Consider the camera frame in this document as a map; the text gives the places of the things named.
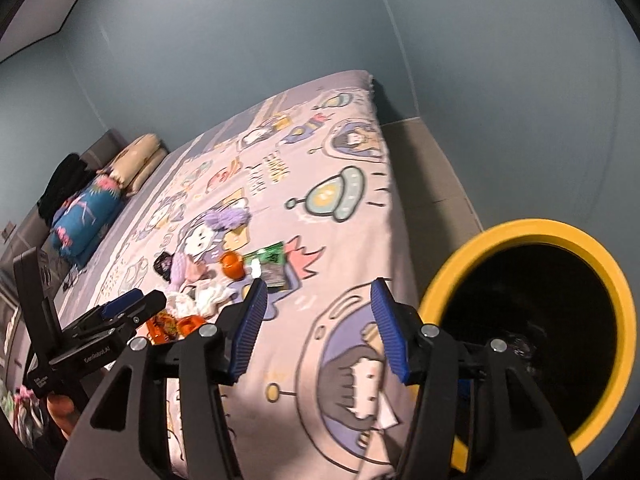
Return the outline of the left hand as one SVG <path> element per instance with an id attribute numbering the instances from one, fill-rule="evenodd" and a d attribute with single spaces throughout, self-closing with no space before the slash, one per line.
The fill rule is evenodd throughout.
<path id="1" fill-rule="evenodd" d="M 64 394 L 50 393 L 47 396 L 47 409 L 62 435 L 69 439 L 81 415 L 73 400 Z"/>

